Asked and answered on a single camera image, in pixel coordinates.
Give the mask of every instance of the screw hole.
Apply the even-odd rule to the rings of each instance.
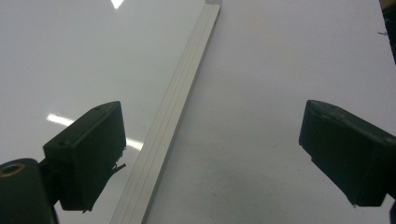
[[[19,173],[25,167],[22,163],[15,163],[6,166],[5,168],[0,170],[0,177],[8,177],[11,175],[15,175]]]

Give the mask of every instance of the white surface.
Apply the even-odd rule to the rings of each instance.
[[[389,223],[298,145],[308,99],[396,134],[385,31],[372,0],[224,1],[147,223]]]
[[[109,223],[204,1],[113,4],[0,2],[0,163],[41,161],[42,146],[65,125],[96,105],[122,103],[127,167],[91,213],[57,204],[62,224]]]
[[[110,223],[144,223],[220,5],[205,4]]]

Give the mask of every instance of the dark object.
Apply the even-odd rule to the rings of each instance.
[[[389,37],[390,48],[393,53],[393,59],[396,62],[396,4],[386,7],[382,10],[385,26]]]
[[[44,145],[39,164],[23,159],[0,166],[0,223],[57,223],[58,200],[64,210],[92,210],[125,166],[116,165],[125,146],[120,102],[91,109]]]
[[[57,223],[38,164],[32,159],[1,165],[0,205],[0,223]]]
[[[308,101],[300,145],[352,204],[395,194],[396,138],[335,105]]]

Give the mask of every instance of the white strip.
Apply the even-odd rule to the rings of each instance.
[[[166,154],[219,15],[219,3],[206,2],[202,9],[111,218],[111,224],[141,224],[149,213]]]

